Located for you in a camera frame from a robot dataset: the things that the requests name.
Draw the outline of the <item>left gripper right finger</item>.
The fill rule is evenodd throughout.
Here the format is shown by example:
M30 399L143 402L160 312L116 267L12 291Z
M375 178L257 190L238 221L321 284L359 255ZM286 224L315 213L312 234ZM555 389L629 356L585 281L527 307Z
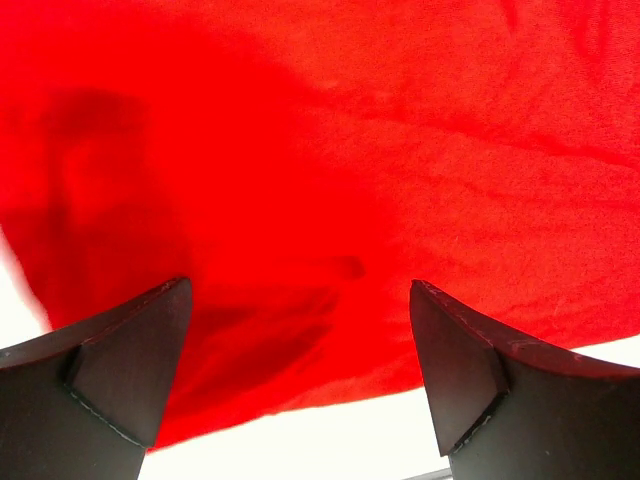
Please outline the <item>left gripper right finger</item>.
M532 337L416 280L410 320L457 479L635 479L639 372Z

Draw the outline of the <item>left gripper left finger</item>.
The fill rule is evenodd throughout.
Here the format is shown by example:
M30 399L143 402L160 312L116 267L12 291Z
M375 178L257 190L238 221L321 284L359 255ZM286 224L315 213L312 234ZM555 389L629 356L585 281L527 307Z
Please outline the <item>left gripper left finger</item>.
M4 479L135 479L192 312L188 279L1 351Z

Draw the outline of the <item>red t-shirt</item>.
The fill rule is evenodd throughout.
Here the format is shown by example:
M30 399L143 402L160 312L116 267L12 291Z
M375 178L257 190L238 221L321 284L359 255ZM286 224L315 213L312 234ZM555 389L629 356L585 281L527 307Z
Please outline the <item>red t-shirt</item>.
M1 227L50 325L175 276L157 443L413 389L424 279L639 331L635 1L5 1Z

